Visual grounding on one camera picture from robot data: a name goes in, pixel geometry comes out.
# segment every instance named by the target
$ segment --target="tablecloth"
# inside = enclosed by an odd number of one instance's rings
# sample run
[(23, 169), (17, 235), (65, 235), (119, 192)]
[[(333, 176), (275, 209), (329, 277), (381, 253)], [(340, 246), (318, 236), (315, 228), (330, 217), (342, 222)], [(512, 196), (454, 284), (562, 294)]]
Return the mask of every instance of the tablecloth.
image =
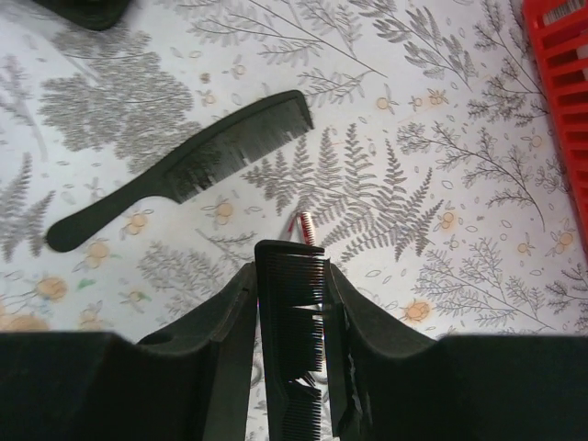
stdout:
[[(44, 244), (193, 133), (292, 88), (306, 136), (182, 205), (146, 198), (75, 251)], [(101, 33), (0, 0), (0, 328), (136, 341), (304, 206), (357, 289), (421, 333), (586, 333), (548, 112), (519, 0), (141, 0)], [(259, 356), (250, 440), (266, 439)]]

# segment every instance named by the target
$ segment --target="red plastic basket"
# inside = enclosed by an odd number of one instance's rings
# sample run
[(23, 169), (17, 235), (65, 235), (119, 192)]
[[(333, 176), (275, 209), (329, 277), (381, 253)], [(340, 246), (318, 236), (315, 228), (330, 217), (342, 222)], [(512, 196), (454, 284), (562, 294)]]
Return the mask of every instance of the red plastic basket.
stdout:
[(525, 0), (525, 16), (588, 250), (587, 0)]

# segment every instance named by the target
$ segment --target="black comb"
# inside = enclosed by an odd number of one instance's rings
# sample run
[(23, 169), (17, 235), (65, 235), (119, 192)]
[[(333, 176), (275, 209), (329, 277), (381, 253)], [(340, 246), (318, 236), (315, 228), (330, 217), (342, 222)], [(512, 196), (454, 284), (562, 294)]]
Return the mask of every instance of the black comb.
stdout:
[(113, 27), (130, 0), (34, 0), (55, 14), (82, 28), (104, 30)]
[(49, 228), (47, 244), (72, 251), (140, 199), (182, 203), (312, 129), (298, 90), (269, 96), (217, 121), (126, 186)]
[(262, 241), (255, 247), (259, 316), (272, 441), (318, 441), (321, 391), (310, 372), (321, 370), (324, 250)]

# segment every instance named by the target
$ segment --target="floral pattern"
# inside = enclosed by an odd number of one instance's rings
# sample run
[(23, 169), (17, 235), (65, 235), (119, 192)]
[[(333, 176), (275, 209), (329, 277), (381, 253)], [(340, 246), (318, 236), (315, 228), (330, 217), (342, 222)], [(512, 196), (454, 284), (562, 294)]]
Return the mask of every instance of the floral pattern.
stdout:
[[(588, 334), (581, 228), (520, 0), (130, 8), (95, 33), (0, 0), (0, 330), (137, 341), (304, 209), (357, 289), (419, 332)], [(291, 88), (315, 130), (182, 205), (140, 201), (73, 252), (44, 245), (202, 127)], [(247, 434), (268, 439), (259, 338)]]

